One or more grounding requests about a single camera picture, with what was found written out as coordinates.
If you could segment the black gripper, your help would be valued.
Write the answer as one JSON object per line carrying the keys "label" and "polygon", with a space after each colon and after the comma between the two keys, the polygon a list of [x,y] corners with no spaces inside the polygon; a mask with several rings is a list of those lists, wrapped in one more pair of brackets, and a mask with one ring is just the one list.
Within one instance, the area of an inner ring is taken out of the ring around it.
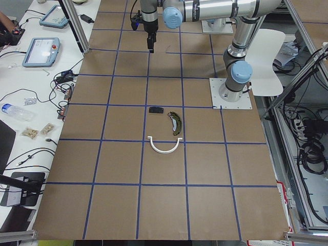
{"label": "black gripper", "polygon": [[150,53],[154,53],[154,44],[156,43],[157,21],[146,22],[145,31],[148,33],[147,46]]}

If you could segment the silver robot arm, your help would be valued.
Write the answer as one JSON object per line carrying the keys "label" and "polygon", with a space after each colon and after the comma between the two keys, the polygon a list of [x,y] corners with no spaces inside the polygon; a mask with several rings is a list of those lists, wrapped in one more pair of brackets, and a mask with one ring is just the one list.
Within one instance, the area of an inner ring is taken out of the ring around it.
{"label": "silver robot arm", "polygon": [[232,23],[229,18],[202,20],[202,32],[207,34],[232,35]]}
{"label": "silver robot arm", "polygon": [[169,29],[180,27],[183,22],[207,21],[218,18],[237,20],[232,43],[227,47],[223,60],[227,79],[220,86],[220,97],[228,102],[237,102],[243,94],[251,74],[239,74],[251,66],[244,60],[252,39],[259,29],[259,20],[275,10],[280,1],[140,1],[141,10],[131,15],[133,30],[142,24],[148,33],[147,46],[154,52],[158,30],[157,9],[163,9],[162,18]]}

